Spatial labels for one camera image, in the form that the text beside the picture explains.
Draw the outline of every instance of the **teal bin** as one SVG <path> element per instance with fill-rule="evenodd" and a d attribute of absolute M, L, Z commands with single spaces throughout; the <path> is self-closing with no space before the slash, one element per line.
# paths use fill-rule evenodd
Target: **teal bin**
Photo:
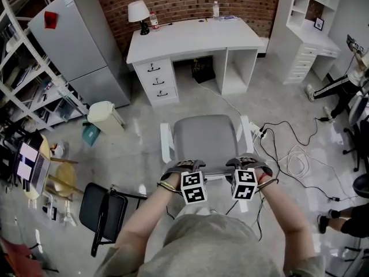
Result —
<path fill-rule="evenodd" d="M 93 143 L 96 141 L 97 137 L 100 134 L 100 129 L 97 128 L 94 124 L 89 124 L 83 130 L 83 140 L 91 147 Z"/>

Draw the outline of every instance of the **refrigerator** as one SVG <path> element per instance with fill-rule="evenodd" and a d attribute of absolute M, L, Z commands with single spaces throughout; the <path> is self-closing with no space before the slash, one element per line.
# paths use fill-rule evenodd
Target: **refrigerator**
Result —
<path fill-rule="evenodd" d="M 56 27 L 45 28 L 45 12 L 56 13 Z M 108 100 L 130 104 L 129 69 L 99 0 L 54 0 L 28 24 L 51 62 L 92 105 Z"/>

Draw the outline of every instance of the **glove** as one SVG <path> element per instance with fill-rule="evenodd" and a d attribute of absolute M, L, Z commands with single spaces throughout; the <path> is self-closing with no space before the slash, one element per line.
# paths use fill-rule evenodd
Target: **glove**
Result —
<path fill-rule="evenodd" d="M 192 164 L 181 164 L 183 162 L 192 162 Z M 160 180 L 163 181 L 170 177 L 172 173 L 184 173 L 185 171 L 188 171 L 190 173 L 195 173 L 198 171 L 200 167 L 204 167 L 206 164 L 202 160 L 187 160 L 187 161 L 180 161 L 174 167 L 170 167 L 167 169 L 167 171 L 161 176 Z"/>
<path fill-rule="evenodd" d="M 265 159 L 252 153 L 244 153 L 240 157 L 232 158 L 226 166 L 234 166 L 236 169 L 261 168 L 268 176 L 273 176 L 273 170 L 265 163 Z"/>

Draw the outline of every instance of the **white trash can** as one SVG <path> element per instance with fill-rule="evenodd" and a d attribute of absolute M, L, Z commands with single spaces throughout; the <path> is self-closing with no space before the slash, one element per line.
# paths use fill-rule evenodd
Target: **white trash can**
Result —
<path fill-rule="evenodd" d="M 125 131 L 122 117 L 114 109 L 114 104 L 108 101 L 93 104 L 87 120 L 109 136 L 122 134 Z"/>

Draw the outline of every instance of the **shoe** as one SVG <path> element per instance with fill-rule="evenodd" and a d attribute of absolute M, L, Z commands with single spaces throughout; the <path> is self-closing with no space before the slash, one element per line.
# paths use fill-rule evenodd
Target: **shoe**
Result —
<path fill-rule="evenodd" d="M 327 232 L 327 226 L 329 223 L 329 218 L 324 215 L 318 216 L 318 230 L 321 234 L 325 234 Z"/>
<path fill-rule="evenodd" d="M 313 102 L 315 101 L 314 99 L 314 89 L 312 88 L 312 86 L 310 84 L 308 84 L 305 89 L 305 94 L 307 95 L 307 98 L 309 99 L 309 101 Z"/>
<path fill-rule="evenodd" d="M 330 113 L 331 113 L 331 111 L 329 110 L 329 108 L 328 108 L 328 107 L 326 107 L 326 106 L 324 106 L 324 107 L 323 107 L 323 111 L 324 111 L 325 115 L 326 115 L 326 116 L 327 116 L 327 118 L 328 118 L 328 122 L 333 123 L 333 122 L 334 122 L 334 119 L 333 119 L 332 115 L 330 114 Z"/>
<path fill-rule="evenodd" d="M 331 218 L 331 219 L 338 219 L 340 217 L 341 213 L 337 210 L 334 210 L 334 209 L 330 209 L 328 211 L 328 218 Z"/>

